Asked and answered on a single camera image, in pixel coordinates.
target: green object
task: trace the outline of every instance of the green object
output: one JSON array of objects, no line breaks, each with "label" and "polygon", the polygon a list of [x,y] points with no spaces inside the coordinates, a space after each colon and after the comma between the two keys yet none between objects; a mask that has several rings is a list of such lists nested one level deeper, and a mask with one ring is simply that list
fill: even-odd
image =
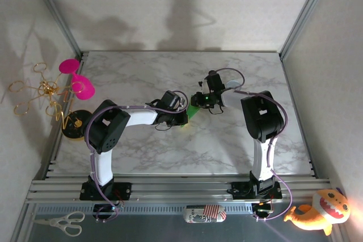
[{"label": "green object", "polygon": [[188,121],[199,111],[199,109],[199,107],[191,106],[191,104],[189,103],[189,107],[187,109]]}]

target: scissors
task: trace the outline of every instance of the scissors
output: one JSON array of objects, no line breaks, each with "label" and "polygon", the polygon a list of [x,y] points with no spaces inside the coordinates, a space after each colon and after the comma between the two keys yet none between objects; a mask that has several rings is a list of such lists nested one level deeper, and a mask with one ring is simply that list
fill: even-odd
[{"label": "scissors", "polygon": [[[80,215],[81,217],[69,218],[72,215]],[[57,227],[57,228],[61,229],[66,235],[75,237],[75,236],[78,236],[81,234],[82,227],[80,225],[72,224],[72,222],[81,222],[84,219],[85,219],[85,214],[83,212],[75,211],[75,212],[65,215],[61,218],[37,219],[37,220],[34,220],[34,223]],[[67,228],[78,229],[78,232],[76,234],[72,235],[69,232],[67,232]]]}]

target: label on can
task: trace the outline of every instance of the label on can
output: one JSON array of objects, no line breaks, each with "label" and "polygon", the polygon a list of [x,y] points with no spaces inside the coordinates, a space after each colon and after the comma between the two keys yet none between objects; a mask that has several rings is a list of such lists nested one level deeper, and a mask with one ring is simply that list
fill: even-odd
[{"label": "label on can", "polygon": [[227,215],[221,205],[188,205],[183,216],[188,223],[213,223],[225,221]]}]

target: white scissors handle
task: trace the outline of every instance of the white scissors handle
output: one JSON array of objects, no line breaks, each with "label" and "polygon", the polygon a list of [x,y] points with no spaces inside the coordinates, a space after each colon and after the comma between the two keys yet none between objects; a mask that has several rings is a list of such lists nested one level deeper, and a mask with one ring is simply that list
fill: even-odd
[{"label": "white scissors handle", "polygon": [[[82,217],[81,218],[69,218],[71,215],[75,215],[75,214],[80,214],[80,215],[82,215]],[[75,211],[73,213],[63,216],[62,218],[51,219],[49,225],[61,229],[68,236],[75,237],[75,236],[78,236],[81,234],[82,227],[80,225],[72,224],[72,222],[81,222],[85,219],[85,217],[86,217],[86,215],[83,212]],[[67,228],[78,229],[79,232],[72,235],[69,232],[67,232]]]}]

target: marble table surface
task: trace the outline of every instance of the marble table surface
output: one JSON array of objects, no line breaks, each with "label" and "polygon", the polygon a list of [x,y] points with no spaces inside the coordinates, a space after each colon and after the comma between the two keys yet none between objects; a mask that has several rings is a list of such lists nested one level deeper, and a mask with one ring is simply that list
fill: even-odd
[{"label": "marble table surface", "polygon": [[[288,127],[275,150],[276,172],[309,174],[309,156],[277,53],[90,52],[82,75],[91,79],[96,94],[87,101],[75,100],[73,110],[93,112],[105,99],[119,105],[144,105],[167,90],[182,90],[190,97],[200,90],[198,81],[209,70],[222,67],[239,69],[246,77],[243,90],[269,90],[287,110]],[[233,71],[220,74],[225,83],[241,80]],[[183,128],[128,127],[113,149],[112,169],[119,174],[249,173],[253,155],[242,108],[225,108],[221,115],[201,109]],[[87,174],[90,157],[85,142],[63,137],[53,167],[56,173]]]}]

